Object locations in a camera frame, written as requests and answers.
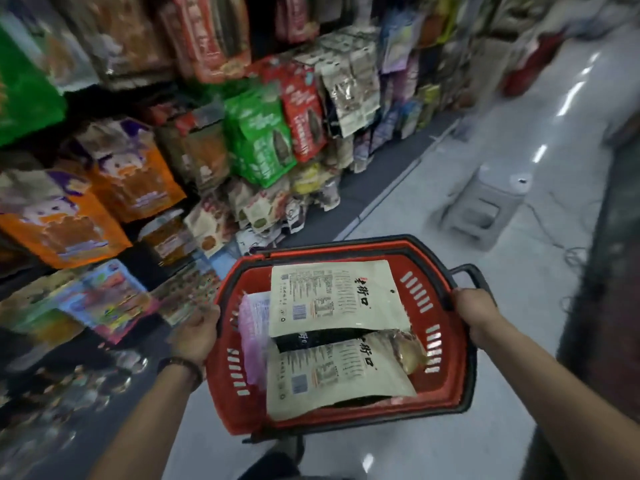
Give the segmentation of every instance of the person's right arm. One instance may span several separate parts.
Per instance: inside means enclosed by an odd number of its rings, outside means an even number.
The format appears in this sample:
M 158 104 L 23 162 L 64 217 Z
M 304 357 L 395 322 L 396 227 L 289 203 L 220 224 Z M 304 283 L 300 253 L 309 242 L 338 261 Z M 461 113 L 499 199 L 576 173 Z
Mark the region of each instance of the person's right arm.
M 454 290 L 476 346 L 523 402 L 572 479 L 640 479 L 640 426 L 519 332 L 483 290 Z

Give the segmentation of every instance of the red shopping basket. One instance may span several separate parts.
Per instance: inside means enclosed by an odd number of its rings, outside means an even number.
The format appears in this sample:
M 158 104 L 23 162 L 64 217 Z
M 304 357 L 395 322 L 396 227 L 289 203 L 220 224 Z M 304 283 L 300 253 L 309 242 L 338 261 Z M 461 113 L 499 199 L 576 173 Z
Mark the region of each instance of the red shopping basket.
M 266 395 L 246 383 L 237 311 L 245 293 L 270 290 L 271 267 L 322 261 L 386 259 L 414 333 L 429 355 L 424 370 L 414 372 L 415 397 L 393 397 L 368 406 L 325 407 L 274 422 L 267 416 Z M 448 270 L 410 235 L 342 241 L 306 248 L 263 251 L 236 262 L 220 286 L 218 341 L 207 358 L 207 381 L 216 409 L 232 435 L 247 442 L 352 428 L 385 421 L 461 413 L 471 405 L 476 384 L 476 348 L 468 329 L 453 311 L 453 274 L 467 273 L 476 287 L 489 291 L 471 264 Z

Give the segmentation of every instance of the white tile floor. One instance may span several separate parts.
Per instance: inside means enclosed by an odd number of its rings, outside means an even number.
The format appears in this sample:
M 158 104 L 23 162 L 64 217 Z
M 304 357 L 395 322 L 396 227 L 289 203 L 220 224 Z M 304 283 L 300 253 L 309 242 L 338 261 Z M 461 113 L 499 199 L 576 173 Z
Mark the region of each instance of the white tile floor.
M 610 154 L 600 147 L 607 121 L 640 90 L 635 56 L 640 31 L 622 28 L 603 41 L 569 41 L 524 96 L 501 102 L 468 143 L 445 140 L 349 238 L 410 233 L 444 264 L 478 265 L 505 316 L 553 353 L 578 276 L 563 262 L 533 213 L 521 207 L 497 245 L 484 253 L 464 236 L 441 233 L 433 214 L 492 155 L 533 155 L 548 145 L 527 202 L 555 241 L 588 246 Z M 566 95 L 584 81 L 564 116 Z M 479 353 L 476 393 L 463 415 L 409 420 L 307 437 L 306 475 L 375 479 L 512 480 L 524 462 L 534 422 L 486 355 Z M 164 473 L 165 480 L 233 480 L 268 444 L 242 445 L 222 426 L 206 386 L 194 393 Z

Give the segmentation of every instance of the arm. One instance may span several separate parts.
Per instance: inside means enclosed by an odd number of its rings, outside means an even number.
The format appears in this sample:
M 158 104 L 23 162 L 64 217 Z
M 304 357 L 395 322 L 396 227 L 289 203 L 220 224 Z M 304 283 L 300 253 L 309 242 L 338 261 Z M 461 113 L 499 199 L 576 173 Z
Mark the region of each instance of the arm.
M 638 424 L 519 332 L 485 291 L 455 290 L 454 302 L 572 479 L 640 478 Z
M 172 355 L 204 364 L 216 341 L 220 309 L 199 311 L 176 329 Z M 194 374 L 168 365 L 93 466 L 90 480 L 159 480 L 180 427 Z

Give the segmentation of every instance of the forearm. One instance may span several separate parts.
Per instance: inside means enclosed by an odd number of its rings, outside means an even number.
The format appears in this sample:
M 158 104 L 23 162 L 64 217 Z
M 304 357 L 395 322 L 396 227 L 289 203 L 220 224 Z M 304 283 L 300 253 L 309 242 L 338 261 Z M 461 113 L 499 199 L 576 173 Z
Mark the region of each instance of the forearm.
M 169 365 L 120 428 L 90 480 L 159 480 L 189 399 L 193 373 Z
M 482 347 L 574 479 L 640 478 L 640 427 L 508 322 Z

